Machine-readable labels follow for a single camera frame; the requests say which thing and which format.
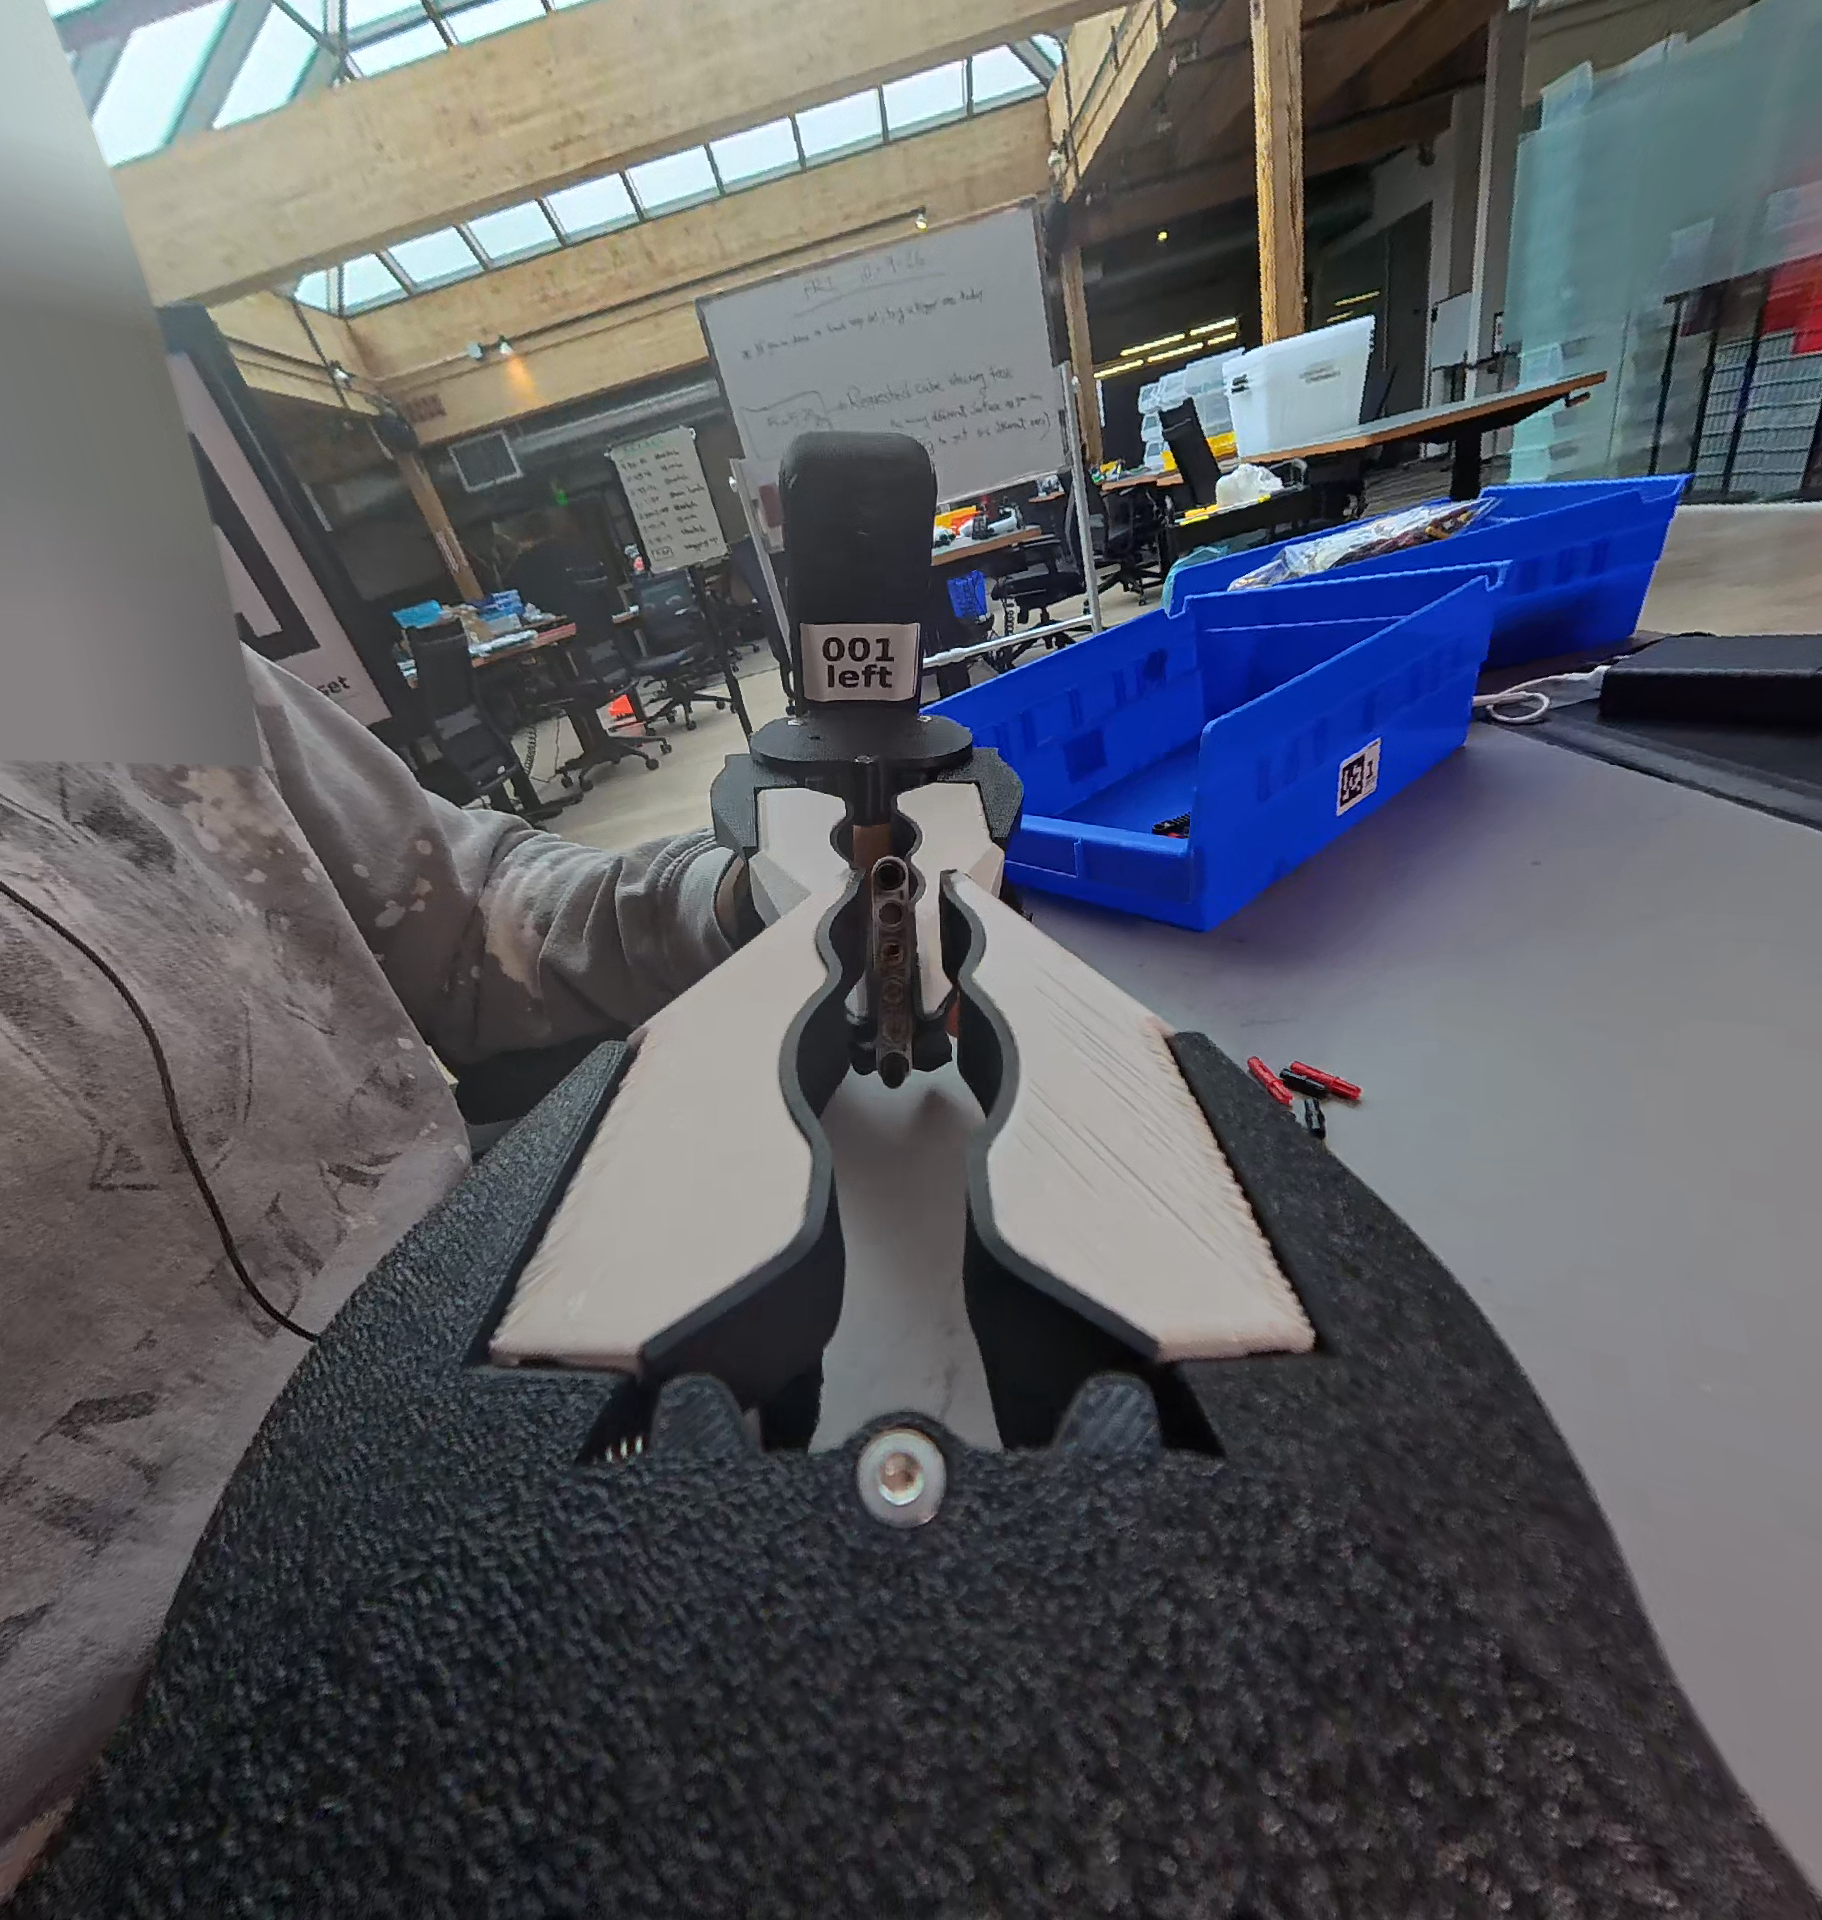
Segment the grey desk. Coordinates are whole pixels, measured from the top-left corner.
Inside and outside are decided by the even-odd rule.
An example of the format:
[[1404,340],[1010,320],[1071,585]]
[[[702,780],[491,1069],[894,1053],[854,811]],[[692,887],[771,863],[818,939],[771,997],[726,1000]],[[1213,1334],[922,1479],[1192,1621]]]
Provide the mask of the grey desk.
[[1336,1152],[1520,1353],[1822,1887],[1822,833],[1480,728],[1213,933],[1034,913],[1364,1081]]

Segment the grey toy beam with pins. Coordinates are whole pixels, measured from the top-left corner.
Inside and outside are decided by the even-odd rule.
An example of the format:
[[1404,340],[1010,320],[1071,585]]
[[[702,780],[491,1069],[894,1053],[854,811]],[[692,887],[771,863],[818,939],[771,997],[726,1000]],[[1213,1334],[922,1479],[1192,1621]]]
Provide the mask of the grey toy beam with pins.
[[849,1000],[851,1065],[899,1088],[914,1072],[948,1063],[948,1000],[925,1007],[920,880],[907,856],[884,854],[871,863],[865,904],[862,982]]

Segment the clear bag of toy parts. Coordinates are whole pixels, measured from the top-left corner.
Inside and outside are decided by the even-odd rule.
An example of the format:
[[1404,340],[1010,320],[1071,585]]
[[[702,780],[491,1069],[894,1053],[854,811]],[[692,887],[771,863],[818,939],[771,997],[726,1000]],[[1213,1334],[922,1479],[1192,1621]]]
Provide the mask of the clear bag of toy parts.
[[1494,507],[1494,496],[1445,497],[1389,515],[1348,520],[1331,533],[1285,540],[1273,559],[1246,568],[1230,585],[1236,590],[1305,585],[1325,572],[1336,572],[1339,568],[1355,568],[1448,540],[1477,527]]

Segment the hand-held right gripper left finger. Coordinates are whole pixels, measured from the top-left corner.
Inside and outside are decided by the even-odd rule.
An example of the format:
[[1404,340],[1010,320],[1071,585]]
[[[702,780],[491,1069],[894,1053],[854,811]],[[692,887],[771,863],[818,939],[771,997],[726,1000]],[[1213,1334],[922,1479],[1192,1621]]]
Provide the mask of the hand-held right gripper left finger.
[[719,1377],[808,1444],[846,1303],[824,1111],[851,1072],[862,884],[808,894],[632,1040],[491,1333],[501,1369]]

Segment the person's grey patterned sweatshirt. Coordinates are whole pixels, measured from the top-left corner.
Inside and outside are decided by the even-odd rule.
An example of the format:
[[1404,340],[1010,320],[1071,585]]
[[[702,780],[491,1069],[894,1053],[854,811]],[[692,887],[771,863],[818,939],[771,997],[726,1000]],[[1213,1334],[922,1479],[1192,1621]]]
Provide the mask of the person's grey patterned sweatshirt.
[[[126,976],[253,1278],[322,1328],[467,1139],[271,774],[0,764],[0,877]],[[136,1019],[0,899],[0,1847],[125,1715],[298,1357]]]

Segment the white storage boxes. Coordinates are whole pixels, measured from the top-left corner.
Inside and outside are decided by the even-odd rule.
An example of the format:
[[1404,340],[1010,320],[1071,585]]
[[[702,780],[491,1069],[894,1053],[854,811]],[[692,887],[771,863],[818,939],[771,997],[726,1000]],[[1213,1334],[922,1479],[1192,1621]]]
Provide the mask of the white storage boxes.
[[1146,460],[1163,454],[1163,413],[1192,404],[1206,437],[1238,454],[1313,443],[1362,420],[1375,314],[1328,323],[1273,345],[1220,350],[1154,374],[1137,391]]

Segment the black power adapter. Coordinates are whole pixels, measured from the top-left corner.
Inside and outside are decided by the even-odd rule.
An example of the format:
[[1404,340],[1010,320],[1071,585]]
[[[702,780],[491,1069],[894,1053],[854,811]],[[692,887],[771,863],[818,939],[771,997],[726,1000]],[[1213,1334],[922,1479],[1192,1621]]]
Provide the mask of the black power adapter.
[[1611,724],[1822,729],[1822,632],[1672,632],[1613,662],[1596,707]]

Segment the pile of small connector pins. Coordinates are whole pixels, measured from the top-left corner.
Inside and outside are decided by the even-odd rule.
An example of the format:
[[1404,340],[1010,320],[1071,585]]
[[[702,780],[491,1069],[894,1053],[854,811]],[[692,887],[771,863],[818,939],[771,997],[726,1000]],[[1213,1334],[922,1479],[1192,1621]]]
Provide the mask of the pile of small connector pins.
[[1311,1063],[1288,1063],[1285,1069],[1273,1069],[1259,1053],[1250,1053],[1246,1072],[1275,1102],[1296,1109],[1308,1134],[1316,1139],[1331,1136],[1331,1102],[1362,1102],[1359,1083]]

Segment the person's left forearm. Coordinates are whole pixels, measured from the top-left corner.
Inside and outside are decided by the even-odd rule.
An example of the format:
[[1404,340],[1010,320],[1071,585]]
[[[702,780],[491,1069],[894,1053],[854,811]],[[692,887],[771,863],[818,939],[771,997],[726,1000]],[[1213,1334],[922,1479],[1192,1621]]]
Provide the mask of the person's left forearm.
[[285,668],[246,681],[279,797],[444,1065],[626,1038],[730,960],[708,831],[599,851],[460,808]]

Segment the long wooden work table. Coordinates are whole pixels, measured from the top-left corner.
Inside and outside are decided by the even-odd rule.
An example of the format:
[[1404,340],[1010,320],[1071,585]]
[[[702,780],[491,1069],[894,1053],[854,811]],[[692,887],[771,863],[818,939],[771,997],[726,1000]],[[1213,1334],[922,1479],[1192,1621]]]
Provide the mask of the long wooden work table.
[[1259,463],[1273,473],[1331,466],[1352,460],[1366,451],[1395,449],[1409,443],[1445,443],[1451,449],[1451,496],[1477,496],[1485,484],[1485,440],[1495,431],[1520,426],[1523,420],[1553,410],[1588,404],[1596,386],[1607,383],[1604,368],[1588,368],[1538,380],[1537,386],[1517,386],[1508,391],[1462,397],[1455,404],[1414,410],[1392,419],[1364,420],[1325,440],[1296,443],[1285,449],[1259,451],[1246,460],[1230,457],[1225,473],[1242,463]]

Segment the blue storage bin white label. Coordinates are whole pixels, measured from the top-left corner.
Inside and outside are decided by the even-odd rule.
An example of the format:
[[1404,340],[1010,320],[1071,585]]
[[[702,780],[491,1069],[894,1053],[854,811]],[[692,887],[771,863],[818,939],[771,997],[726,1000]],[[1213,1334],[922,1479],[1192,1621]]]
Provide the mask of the blue storage bin white label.
[[951,694],[1028,894],[1206,931],[1455,754],[1508,565],[1210,590]]

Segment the small whiteboard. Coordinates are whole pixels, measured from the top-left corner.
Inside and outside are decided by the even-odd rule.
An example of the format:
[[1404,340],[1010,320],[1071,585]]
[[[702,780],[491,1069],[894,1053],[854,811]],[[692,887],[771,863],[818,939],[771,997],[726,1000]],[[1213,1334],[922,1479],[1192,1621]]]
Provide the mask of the small whiteboard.
[[693,426],[610,443],[610,463],[637,523],[650,578],[728,562]]

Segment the black white poster sign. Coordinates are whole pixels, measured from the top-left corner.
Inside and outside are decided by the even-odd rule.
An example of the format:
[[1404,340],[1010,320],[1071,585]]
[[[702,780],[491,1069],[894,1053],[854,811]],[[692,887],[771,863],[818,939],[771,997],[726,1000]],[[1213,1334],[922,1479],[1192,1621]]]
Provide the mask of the black white poster sign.
[[155,318],[243,642],[362,724],[388,728],[401,678],[219,323],[198,302],[165,302]]

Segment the stacks of coloured storage crates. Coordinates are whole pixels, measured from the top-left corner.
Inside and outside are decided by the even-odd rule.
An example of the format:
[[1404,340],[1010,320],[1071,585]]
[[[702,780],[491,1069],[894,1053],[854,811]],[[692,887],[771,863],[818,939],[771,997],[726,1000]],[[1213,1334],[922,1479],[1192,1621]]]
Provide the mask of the stacks of coloured storage crates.
[[1651,473],[1696,505],[1822,502],[1822,252],[1669,295]]

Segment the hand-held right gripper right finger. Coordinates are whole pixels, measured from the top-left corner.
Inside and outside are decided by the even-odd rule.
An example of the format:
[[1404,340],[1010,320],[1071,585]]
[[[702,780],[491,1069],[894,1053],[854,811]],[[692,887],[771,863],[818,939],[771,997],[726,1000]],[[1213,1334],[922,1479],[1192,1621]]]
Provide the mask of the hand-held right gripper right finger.
[[1093,1377],[1140,1380],[1152,1434],[1187,1437],[1182,1366],[1311,1354],[1182,1038],[961,870],[944,944],[981,1106],[964,1285],[1001,1442],[1057,1442]]

